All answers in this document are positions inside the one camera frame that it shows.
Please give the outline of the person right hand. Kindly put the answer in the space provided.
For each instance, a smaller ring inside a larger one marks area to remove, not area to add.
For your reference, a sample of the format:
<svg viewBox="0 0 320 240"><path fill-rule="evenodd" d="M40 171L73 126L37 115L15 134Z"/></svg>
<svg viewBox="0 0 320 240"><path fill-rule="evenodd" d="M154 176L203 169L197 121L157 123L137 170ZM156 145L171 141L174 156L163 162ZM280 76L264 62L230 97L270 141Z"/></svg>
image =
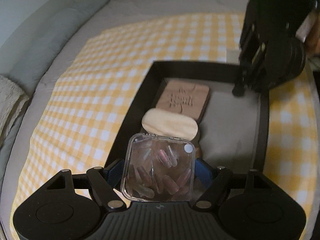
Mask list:
<svg viewBox="0 0 320 240"><path fill-rule="evenodd" d="M309 56L319 56L319 12L312 11L296 32L296 37L303 42Z"/></svg>

